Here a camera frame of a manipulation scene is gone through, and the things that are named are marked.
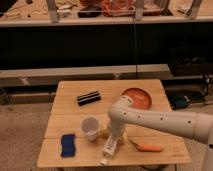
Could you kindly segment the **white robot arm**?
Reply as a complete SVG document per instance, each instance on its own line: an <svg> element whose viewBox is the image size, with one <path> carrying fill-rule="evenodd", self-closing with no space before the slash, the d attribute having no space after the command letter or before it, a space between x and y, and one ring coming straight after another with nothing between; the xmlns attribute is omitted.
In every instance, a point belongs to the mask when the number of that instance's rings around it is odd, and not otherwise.
<svg viewBox="0 0 213 171"><path fill-rule="evenodd" d="M108 110L109 137L103 153L113 156L118 139L126 124L143 126L194 139L206 145L202 171L213 171L213 115L195 112L162 112L141 110L133 107L134 100L122 95Z"/></svg>

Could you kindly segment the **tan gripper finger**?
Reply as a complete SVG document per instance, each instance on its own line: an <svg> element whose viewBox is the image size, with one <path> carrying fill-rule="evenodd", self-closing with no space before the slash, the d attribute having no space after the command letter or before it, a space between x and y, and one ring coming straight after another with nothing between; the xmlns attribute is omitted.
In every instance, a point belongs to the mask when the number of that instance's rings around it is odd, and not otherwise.
<svg viewBox="0 0 213 171"><path fill-rule="evenodd" d="M100 130L97 133L98 138L107 138L109 136L109 131L108 130Z"/></svg>
<svg viewBox="0 0 213 171"><path fill-rule="evenodd" d="M118 140L119 144L125 144L128 141L128 136L126 133L124 133Z"/></svg>

